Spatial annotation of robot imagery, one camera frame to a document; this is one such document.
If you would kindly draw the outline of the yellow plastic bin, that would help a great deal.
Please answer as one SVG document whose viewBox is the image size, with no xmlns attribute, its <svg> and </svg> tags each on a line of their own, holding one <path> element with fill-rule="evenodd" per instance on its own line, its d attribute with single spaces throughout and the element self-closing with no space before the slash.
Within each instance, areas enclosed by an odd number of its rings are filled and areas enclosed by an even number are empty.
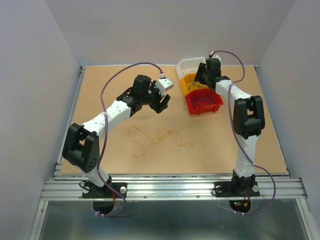
<svg viewBox="0 0 320 240">
<path fill-rule="evenodd" d="M 180 80 L 183 95 L 186 96 L 190 92 L 199 89 L 207 89 L 204 84 L 195 81 L 196 73 L 188 73 Z"/>
</svg>

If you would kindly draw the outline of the white plastic bin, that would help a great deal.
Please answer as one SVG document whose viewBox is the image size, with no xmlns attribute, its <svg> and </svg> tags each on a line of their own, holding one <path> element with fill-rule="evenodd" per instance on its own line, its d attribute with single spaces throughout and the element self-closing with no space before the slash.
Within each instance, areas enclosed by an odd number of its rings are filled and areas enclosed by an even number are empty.
<svg viewBox="0 0 320 240">
<path fill-rule="evenodd" d="M 205 57 L 182 59 L 176 66 L 178 78 L 181 80 L 185 75 L 196 73 L 200 63 L 205 63 Z"/>
</svg>

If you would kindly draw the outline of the red plastic bin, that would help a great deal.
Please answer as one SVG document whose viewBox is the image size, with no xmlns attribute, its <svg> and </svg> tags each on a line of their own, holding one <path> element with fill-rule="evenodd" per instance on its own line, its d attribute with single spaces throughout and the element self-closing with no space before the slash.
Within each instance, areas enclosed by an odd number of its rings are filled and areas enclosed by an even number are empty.
<svg viewBox="0 0 320 240">
<path fill-rule="evenodd" d="M 215 113 L 224 104 L 221 96 L 210 88 L 192 90 L 185 96 L 185 101 L 190 115 Z"/>
</svg>

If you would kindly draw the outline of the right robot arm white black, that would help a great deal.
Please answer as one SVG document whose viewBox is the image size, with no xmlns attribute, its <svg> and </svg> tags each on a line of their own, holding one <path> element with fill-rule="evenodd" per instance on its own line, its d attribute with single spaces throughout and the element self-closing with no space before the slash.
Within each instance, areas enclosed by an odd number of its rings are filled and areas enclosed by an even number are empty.
<svg viewBox="0 0 320 240">
<path fill-rule="evenodd" d="M 259 196 L 254 158 L 257 141 L 265 127 L 263 99 L 244 92 L 223 76 L 217 56 L 199 64 L 195 81 L 227 100 L 231 129 L 238 145 L 232 178 L 215 182 L 213 195 L 220 198 L 243 197 L 247 193 Z"/>
</svg>

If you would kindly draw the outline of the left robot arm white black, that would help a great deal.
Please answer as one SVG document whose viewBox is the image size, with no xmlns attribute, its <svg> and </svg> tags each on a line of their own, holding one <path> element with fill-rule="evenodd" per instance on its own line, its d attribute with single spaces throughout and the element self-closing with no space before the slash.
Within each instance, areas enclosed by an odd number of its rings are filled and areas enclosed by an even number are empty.
<svg viewBox="0 0 320 240">
<path fill-rule="evenodd" d="M 157 80 L 146 75 L 137 75 L 133 85 L 119 95 L 103 112 L 82 124 L 73 123 L 67 130 L 62 157 L 81 170 L 87 180 L 81 184 L 84 198 L 108 198 L 112 178 L 100 168 L 100 140 L 119 123 L 129 119 L 149 106 L 156 113 L 168 107 L 167 91 L 174 83 L 162 73 Z"/>
</svg>

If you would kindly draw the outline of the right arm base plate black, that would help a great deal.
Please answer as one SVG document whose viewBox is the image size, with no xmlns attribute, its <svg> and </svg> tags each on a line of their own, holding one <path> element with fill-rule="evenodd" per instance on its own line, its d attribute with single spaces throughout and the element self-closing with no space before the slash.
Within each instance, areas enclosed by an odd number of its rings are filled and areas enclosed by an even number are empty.
<svg viewBox="0 0 320 240">
<path fill-rule="evenodd" d="M 237 186 L 231 181 L 215 182 L 212 194 L 218 198 L 259 197 L 261 195 L 256 182 L 254 185 Z"/>
</svg>

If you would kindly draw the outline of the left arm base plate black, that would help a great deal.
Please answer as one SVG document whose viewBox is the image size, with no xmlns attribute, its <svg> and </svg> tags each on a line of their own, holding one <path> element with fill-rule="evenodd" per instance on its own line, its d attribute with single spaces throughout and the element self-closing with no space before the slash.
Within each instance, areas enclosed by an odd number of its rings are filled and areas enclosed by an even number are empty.
<svg viewBox="0 0 320 240">
<path fill-rule="evenodd" d="M 79 187 L 82 189 L 83 199 L 112 199 L 119 196 L 110 190 L 107 186 L 98 187 L 88 180 L 82 180 L 79 183 Z M 117 191 L 120 195 L 127 196 L 127 183 L 126 182 L 113 182 L 111 187 Z"/>
</svg>

